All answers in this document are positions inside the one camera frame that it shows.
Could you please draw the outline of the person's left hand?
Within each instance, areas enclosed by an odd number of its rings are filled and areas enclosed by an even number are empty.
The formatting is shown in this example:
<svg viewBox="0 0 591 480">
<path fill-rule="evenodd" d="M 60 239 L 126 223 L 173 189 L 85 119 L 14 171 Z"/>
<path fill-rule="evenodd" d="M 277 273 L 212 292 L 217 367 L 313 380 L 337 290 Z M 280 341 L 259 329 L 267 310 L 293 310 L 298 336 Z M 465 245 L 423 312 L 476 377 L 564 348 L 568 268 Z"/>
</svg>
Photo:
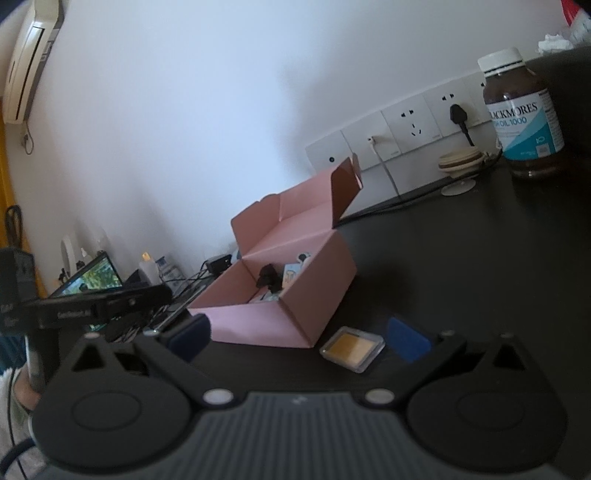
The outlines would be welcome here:
<svg viewBox="0 0 591 480">
<path fill-rule="evenodd" d="M 31 386 L 27 365 L 19 369 L 18 376 L 13 382 L 13 393 L 17 402 L 29 412 L 33 411 L 39 403 L 41 394 Z"/>
</svg>

